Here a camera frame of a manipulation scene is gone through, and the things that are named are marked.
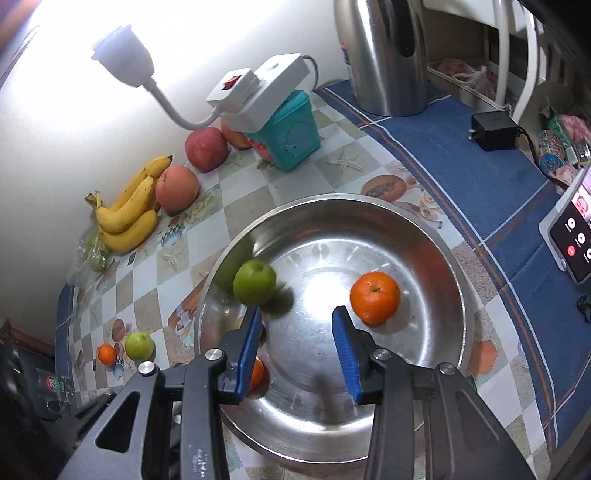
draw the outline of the teal tissue box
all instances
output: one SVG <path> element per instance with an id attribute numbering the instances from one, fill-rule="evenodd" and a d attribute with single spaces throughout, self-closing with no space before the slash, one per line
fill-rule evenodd
<path id="1" fill-rule="evenodd" d="M 254 134 L 245 134 L 259 155 L 290 171 L 320 146 L 310 97 L 295 90 Z"/>

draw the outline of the kettle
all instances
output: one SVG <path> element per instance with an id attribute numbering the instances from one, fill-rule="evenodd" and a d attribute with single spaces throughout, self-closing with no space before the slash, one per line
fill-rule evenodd
<path id="1" fill-rule="evenodd" d="M 421 0 L 334 0 L 336 29 L 359 106 L 382 116 L 427 106 Z"/>

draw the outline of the kettle handle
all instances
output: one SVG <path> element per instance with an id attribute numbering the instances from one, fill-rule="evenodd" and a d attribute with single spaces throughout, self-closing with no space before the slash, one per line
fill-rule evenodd
<path id="1" fill-rule="evenodd" d="M 403 57 L 414 53 L 415 40 L 413 20 L 410 12 L 410 0 L 377 0 L 386 37 Z"/>

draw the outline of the tangerine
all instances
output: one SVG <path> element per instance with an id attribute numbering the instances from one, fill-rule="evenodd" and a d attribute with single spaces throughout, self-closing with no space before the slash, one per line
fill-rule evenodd
<path id="1" fill-rule="evenodd" d="M 388 320 L 400 306 L 400 288 L 396 280 L 383 272 L 361 275 L 349 294 L 355 314 L 368 325 Z"/>
<path id="2" fill-rule="evenodd" d="M 100 363 L 107 367 L 112 367 L 117 360 L 117 353 L 115 348 L 108 343 L 104 343 L 96 349 L 96 357 L 100 360 Z"/>
<path id="3" fill-rule="evenodd" d="M 262 377 L 265 374 L 265 365 L 261 360 L 257 357 L 255 360 L 255 366 L 252 369 L 252 377 L 251 377 L 251 386 L 249 387 L 249 391 L 253 388 L 258 387 L 262 382 Z"/>

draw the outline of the tile pattern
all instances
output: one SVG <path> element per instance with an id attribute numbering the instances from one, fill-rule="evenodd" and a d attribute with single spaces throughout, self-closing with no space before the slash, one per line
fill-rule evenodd
<path id="1" fill-rule="evenodd" d="M 286 173 L 254 150 L 233 151 L 216 171 L 198 174 L 204 191 L 182 214 L 163 217 L 135 252 L 115 258 L 85 292 L 75 294 L 69 352 L 78 401 L 118 391 L 137 366 L 125 356 L 125 338 L 147 331 L 162 369 L 194 356 L 194 315 L 205 279 L 223 249 L 244 227 L 276 206 L 308 195 L 362 193 L 392 202 L 436 229 L 470 282 L 475 305 L 475 345 L 470 371 L 479 394 L 507 429 L 537 478 L 550 467 L 531 376 L 519 338 L 478 256 L 410 172 L 373 138 L 311 95 L 321 147 Z M 118 360 L 105 368 L 95 358 L 102 343 Z M 233 479 L 309 479 L 250 450 L 226 427 L 224 440 Z M 424 478 L 424 457 L 416 478 Z M 362 471 L 346 473 L 351 479 Z"/>

